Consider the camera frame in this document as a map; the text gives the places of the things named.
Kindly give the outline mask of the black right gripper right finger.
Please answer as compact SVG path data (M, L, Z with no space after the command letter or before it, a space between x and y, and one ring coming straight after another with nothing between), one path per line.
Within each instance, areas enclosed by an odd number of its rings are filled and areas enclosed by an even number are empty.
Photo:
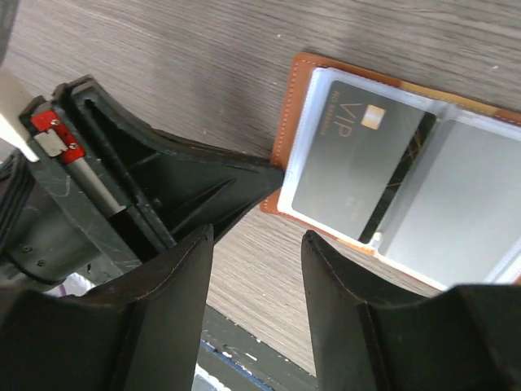
M517 390L520 288L400 288L314 231L301 244L313 358L322 390Z

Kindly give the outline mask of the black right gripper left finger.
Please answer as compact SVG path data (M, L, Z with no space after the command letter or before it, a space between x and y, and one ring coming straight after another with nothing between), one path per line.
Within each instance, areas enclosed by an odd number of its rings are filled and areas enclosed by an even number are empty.
M2 389L190 389L213 247L201 226L80 297L3 288Z

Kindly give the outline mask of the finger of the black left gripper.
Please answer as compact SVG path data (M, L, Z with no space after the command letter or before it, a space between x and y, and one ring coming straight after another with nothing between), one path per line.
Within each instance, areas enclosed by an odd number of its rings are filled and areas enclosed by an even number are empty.
M59 85L52 108L156 249L207 224L219 242L282 185L269 160L155 129L90 75Z

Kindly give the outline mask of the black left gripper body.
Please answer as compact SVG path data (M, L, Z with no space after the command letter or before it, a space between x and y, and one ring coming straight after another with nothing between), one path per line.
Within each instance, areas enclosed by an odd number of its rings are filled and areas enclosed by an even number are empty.
M163 250L163 224L123 166L160 132L109 96L89 120L69 96L1 109L21 145L1 166L1 281L57 285L101 260L115 278Z

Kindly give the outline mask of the brown leather card holder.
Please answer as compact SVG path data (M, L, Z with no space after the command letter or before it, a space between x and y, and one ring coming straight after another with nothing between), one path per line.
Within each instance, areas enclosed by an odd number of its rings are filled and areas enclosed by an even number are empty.
M414 135L389 185L393 197L369 243L323 230L291 209L334 80L433 99L436 120ZM520 281L520 115L326 57L292 62L272 163L282 188L263 211L302 222L439 290Z

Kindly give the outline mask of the black VIP credit card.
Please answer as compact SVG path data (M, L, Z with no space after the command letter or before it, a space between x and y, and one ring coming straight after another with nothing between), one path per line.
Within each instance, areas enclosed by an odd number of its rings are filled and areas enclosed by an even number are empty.
M436 120L433 104L388 86L371 91L334 80L291 209L323 230L369 243L414 135L427 135Z

